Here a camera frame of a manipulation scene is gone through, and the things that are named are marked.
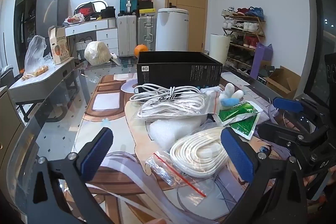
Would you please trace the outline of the orange fruit carton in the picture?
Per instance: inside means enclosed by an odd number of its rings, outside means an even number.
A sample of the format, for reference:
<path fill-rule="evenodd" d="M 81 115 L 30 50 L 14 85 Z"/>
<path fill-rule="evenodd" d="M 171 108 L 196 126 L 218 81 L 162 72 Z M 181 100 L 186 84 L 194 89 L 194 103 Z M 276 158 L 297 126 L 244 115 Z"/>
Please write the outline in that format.
<path fill-rule="evenodd" d="M 52 26 L 49 28 L 51 54 L 55 65 L 64 63 L 70 58 L 68 43 L 64 27 Z"/>

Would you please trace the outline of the bagged white adidas laces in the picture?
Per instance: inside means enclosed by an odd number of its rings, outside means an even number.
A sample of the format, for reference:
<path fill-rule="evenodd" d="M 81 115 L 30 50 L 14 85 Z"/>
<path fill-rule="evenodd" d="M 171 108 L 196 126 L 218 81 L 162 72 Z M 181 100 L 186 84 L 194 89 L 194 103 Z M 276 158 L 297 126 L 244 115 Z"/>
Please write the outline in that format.
<path fill-rule="evenodd" d="M 136 117 L 144 121 L 187 118 L 218 114 L 220 93 L 202 92 L 193 86 L 163 88 L 155 84 L 142 85 L 144 92 L 135 93 L 130 101 L 139 106 Z"/>

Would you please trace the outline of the white drawer desk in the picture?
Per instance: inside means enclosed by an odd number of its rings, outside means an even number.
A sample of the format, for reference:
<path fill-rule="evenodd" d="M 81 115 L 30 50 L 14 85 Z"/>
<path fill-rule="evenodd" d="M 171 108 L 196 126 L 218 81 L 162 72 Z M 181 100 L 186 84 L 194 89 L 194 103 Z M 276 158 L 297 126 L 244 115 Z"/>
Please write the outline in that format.
<path fill-rule="evenodd" d="M 75 43 L 81 39 L 101 41 L 108 47 L 111 53 L 119 55 L 116 18 L 73 24 L 66 27 L 65 32 L 72 57 L 77 58 Z"/>

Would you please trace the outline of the silver suitcase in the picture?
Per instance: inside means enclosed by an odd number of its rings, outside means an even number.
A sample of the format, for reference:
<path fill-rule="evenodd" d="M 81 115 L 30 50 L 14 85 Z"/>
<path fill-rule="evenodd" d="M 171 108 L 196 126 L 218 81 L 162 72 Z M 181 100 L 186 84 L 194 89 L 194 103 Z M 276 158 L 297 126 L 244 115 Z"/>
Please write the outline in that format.
<path fill-rule="evenodd" d="M 156 30 L 156 15 L 140 16 L 137 19 L 137 44 L 143 44 L 149 51 L 155 51 Z"/>

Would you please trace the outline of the wooden shoe rack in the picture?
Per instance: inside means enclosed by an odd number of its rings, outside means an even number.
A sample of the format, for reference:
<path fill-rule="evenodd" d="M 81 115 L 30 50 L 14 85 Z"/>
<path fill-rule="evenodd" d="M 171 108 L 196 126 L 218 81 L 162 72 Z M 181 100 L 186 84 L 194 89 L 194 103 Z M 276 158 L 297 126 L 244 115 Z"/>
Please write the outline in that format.
<path fill-rule="evenodd" d="M 265 38 L 264 11 L 261 7 L 229 7 L 221 16 L 224 35 L 230 38 L 226 65 L 250 74 L 256 48 Z"/>

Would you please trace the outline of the white blue plush toy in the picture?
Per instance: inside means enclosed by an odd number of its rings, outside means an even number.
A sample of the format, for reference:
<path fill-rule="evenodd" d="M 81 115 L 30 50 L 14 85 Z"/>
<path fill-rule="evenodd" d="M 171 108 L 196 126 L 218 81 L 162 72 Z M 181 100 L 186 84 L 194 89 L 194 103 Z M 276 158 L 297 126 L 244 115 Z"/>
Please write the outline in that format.
<path fill-rule="evenodd" d="M 238 104 L 242 100 L 244 92 L 242 90 L 235 90 L 235 86 L 232 83 L 226 84 L 224 92 L 219 96 L 220 109 L 228 110 Z"/>

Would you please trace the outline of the grey side table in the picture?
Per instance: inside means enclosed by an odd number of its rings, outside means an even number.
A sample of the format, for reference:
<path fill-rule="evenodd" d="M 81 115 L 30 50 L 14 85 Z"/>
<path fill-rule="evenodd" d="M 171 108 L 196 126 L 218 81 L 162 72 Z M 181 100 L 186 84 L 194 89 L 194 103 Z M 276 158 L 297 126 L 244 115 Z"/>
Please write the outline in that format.
<path fill-rule="evenodd" d="M 29 115 L 33 108 L 43 102 L 74 68 L 75 58 L 71 57 L 37 77 L 28 80 L 23 80 L 21 77 L 9 87 L 11 97 L 14 103 L 19 106 L 25 122 L 29 121 Z"/>

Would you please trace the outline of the wicker basket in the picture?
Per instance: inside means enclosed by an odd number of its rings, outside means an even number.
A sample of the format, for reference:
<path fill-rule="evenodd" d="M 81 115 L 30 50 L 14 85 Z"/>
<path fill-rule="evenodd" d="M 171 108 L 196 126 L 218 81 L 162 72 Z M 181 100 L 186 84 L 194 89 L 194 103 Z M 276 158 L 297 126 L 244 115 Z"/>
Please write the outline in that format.
<path fill-rule="evenodd" d="M 75 43 L 77 58 L 79 60 L 84 60 L 85 59 L 84 52 L 85 52 L 85 49 L 90 42 L 92 42 L 91 39 L 89 39 L 89 40 L 81 39 L 79 42 Z"/>

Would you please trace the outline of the green medicine sachet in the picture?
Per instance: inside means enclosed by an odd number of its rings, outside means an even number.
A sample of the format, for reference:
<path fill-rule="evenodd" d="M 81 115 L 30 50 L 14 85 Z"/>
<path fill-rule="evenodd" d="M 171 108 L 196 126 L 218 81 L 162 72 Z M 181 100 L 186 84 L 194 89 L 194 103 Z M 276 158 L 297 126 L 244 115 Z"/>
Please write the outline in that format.
<path fill-rule="evenodd" d="M 259 121 L 259 118 L 260 118 L 260 113 L 253 115 L 242 121 L 231 123 L 230 128 L 232 128 L 236 134 L 243 137 L 244 139 L 251 140 L 254 134 L 256 125 Z"/>
<path fill-rule="evenodd" d="M 223 126 L 243 121 L 262 112 L 263 109 L 252 101 L 243 101 L 238 105 L 219 112 L 219 120 Z"/>

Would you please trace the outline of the purple paper bag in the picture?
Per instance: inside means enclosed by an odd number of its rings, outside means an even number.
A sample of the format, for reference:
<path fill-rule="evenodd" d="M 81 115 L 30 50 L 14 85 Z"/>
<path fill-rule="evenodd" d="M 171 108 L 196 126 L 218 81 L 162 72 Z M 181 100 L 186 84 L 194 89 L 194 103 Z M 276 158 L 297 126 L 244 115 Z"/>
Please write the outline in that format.
<path fill-rule="evenodd" d="M 266 65 L 271 65 L 272 57 L 273 57 L 272 44 L 265 46 L 262 43 L 258 43 L 255 49 L 250 76 L 256 80 L 258 78 L 260 68 Z"/>

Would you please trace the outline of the white suitcase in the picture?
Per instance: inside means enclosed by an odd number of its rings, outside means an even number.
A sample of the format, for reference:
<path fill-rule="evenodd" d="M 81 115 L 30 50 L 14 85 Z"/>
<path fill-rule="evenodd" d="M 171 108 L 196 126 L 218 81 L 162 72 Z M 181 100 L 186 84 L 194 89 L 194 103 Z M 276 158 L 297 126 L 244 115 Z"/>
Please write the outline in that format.
<path fill-rule="evenodd" d="M 119 56 L 134 56 L 134 49 L 137 46 L 137 17 L 135 15 L 119 16 L 117 29 Z"/>

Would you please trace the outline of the open cardboard box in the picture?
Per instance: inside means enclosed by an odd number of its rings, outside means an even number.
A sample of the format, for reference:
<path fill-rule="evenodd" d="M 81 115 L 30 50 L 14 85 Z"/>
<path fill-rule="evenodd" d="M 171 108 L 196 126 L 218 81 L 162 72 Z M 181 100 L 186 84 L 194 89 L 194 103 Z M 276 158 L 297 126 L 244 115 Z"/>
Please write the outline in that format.
<path fill-rule="evenodd" d="M 286 67 L 276 68 L 270 76 L 265 77 L 266 86 L 283 98 L 292 100 L 297 91 L 301 76 Z"/>

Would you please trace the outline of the white foam block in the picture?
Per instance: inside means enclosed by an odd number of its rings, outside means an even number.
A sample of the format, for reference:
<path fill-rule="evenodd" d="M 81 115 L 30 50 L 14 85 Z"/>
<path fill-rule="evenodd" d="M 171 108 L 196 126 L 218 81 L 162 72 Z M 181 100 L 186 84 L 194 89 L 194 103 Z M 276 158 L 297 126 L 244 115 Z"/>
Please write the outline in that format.
<path fill-rule="evenodd" d="M 147 131 L 151 140 L 155 141 L 160 148 L 169 150 L 177 140 L 196 132 L 206 119 L 206 115 L 157 119 L 147 125 Z"/>

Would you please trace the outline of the red black shoe box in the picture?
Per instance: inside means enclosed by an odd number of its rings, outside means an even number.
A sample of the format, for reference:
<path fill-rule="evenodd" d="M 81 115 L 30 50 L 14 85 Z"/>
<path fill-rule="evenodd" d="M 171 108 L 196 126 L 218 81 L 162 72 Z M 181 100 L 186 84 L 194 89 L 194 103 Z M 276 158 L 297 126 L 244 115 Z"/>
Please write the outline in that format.
<path fill-rule="evenodd" d="M 92 2 L 84 3 L 74 10 L 74 14 L 81 13 L 85 18 L 90 17 L 96 12 Z"/>

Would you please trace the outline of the anime printed desk mat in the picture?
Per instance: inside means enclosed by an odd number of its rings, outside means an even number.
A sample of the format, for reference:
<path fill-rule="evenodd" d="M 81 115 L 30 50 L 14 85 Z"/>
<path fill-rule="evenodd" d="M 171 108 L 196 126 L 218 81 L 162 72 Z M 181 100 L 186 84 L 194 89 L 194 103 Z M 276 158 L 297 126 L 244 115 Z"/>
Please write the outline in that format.
<path fill-rule="evenodd" d="M 147 223 L 164 218 L 168 223 L 223 223 L 247 184 L 231 163 L 216 177 L 170 186 L 147 164 L 158 150 L 149 126 L 134 120 L 138 108 L 131 102 L 136 75 L 107 71 L 79 71 L 80 122 L 73 151 L 80 151 L 103 128 L 113 132 L 113 144 L 89 191 L 114 223 Z"/>

